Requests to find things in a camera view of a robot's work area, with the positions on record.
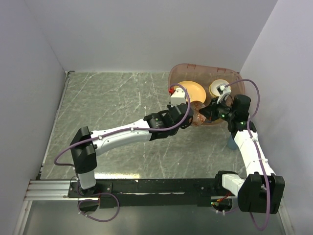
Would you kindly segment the blue plastic cup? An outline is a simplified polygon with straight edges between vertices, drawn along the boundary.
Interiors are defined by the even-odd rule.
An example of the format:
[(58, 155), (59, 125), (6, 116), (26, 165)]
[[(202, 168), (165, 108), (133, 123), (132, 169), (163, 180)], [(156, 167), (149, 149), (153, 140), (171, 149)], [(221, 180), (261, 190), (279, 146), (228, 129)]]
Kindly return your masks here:
[(228, 138), (227, 147), (231, 150), (236, 150), (238, 148), (232, 136)]

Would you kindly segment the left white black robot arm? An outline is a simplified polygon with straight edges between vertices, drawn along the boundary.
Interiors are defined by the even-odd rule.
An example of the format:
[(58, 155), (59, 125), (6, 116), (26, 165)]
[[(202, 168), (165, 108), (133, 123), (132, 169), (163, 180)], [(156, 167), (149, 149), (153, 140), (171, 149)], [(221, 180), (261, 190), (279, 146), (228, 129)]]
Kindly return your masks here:
[(98, 156), (128, 144), (173, 136), (180, 128), (189, 127), (192, 120), (191, 106), (180, 104), (168, 105), (167, 110), (151, 113), (131, 124), (108, 130), (91, 131), (86, 126), (80, 128), (70, 143), (80, 192), (86, 197), (91, 197), (96, 193), (94, 170), (97, 168)]

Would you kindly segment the yellow orange plate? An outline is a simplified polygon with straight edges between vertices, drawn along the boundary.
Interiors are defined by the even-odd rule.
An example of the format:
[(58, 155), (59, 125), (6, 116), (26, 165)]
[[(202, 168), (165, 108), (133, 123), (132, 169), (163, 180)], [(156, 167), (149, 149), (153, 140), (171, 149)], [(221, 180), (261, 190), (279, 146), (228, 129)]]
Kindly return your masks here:
[(205, 89), (196, 82), (193, 81), (181, 81), (179, 82), (188, 92), (189, 98), (191, 102), (199, 101), (204, 103), (206, 100), (206, 92)]

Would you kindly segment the white bowl orange rim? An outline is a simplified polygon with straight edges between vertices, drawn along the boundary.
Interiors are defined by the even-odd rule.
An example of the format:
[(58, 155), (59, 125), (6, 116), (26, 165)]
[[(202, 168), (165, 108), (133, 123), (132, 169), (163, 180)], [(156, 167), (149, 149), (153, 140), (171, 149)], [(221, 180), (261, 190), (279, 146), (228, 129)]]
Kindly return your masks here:
[(220, 85), (227, 85), (229, 84), (229, 82), (227, 82), (226, 80), (223, 80), (223, 79), (217, 79), (217, 80), (214, 80), (210, 86), (209, 86), (209, 93), (211, 95), (212, 98), (216, 98), (216, 97), (219, 97), (221, 94), (220, 92), (218, 91), (218, 87)]

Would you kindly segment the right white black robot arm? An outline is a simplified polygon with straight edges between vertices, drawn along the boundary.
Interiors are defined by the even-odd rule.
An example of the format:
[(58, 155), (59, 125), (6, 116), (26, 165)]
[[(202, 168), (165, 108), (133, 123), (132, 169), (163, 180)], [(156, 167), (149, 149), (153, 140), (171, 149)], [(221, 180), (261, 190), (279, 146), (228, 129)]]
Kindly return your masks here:
[(210, 104), (199, 110), (209, 121), (222, 119), (227, 122), (231, 137), (236, 143), (246, 168), (247, 177), (236, 173), (219, 171), (214, 190), (219, 195), (231, 192), (238, 199), (243, 212), (276, 214), (285, 188), (285, 180), (277, 176), (269, 166), (259, 141), (254, 123), (249, 120), (251, 99), (242, 94), (235, 95), (231, 106), (226, 101), (213, 98)]

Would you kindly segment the red orange patterned bowl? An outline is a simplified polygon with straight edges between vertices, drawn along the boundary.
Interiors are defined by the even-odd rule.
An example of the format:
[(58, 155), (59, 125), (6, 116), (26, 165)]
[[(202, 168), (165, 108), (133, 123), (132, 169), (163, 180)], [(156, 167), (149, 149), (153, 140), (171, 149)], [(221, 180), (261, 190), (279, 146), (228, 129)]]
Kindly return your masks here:
[(200, 113), (200, 109), (204, 107), (205, 105), (200, 101), (191, 102), (191, 110), (193, 111), (192, 126), (200, 126), (205, 122), (206, 117)]

